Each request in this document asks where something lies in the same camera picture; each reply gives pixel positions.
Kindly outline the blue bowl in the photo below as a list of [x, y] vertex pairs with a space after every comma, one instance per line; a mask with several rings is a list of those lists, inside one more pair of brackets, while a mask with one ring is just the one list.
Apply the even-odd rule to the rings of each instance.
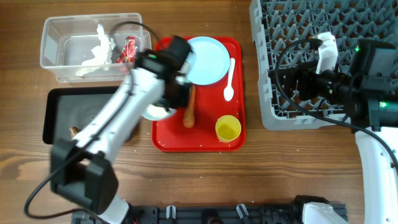
[[162, 106], [149, 105], [142, 116], [151, 121], [160, 121], [173, 116], [176, 112], [177, 110], [173, 108], [165, 109]]

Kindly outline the yellow cup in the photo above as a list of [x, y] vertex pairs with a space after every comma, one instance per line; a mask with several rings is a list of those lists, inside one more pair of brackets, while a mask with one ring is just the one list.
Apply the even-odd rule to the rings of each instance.
[[224, 115], [217, 120], [215, 131], [221, 142], [231, 142], [239, 137], [242, 126], [238, 118], [232, 115]]

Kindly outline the brown food scrap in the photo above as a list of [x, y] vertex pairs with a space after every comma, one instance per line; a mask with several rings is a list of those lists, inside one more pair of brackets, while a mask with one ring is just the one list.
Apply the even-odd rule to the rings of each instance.
[[80, 132], [80, 129], [75, 126], [70, 127], [69, 130], [72, 139]]

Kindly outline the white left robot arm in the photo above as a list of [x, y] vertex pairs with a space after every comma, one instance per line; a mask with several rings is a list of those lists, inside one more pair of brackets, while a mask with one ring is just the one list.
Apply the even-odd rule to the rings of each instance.
[[106, 223], [132, 220], [131, 206], [116, 195], [119, 182], [112, 164], [148, 106], [171, 111], [188, 105], [190, 84], [176, 77], [192, 52], [185, 39], [175, 36], [166, 48], [137, 56], [130, 74], [99, 114], [73, 139], [53, 144], [54, 193]]

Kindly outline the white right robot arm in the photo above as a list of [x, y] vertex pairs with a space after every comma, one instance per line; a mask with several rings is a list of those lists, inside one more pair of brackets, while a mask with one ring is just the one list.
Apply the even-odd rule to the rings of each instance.
[[[286, 53], [308, 44], [318, 60], [281, 69]], [[360, 39], [348, 73], [337, 69], [338, 49], [333, 39], [298, 40], [284, 49], [274, 68], [281, 96], [313, 118], [350, 128], [359, 149], [363, 170], [365, 223], [397, 223], [397, 82], [392, 77], [397, 49], [390, 43]], [[320, 96], [343, 106], [349, 122], [337, 121], [298, 105], [299, 99]]]

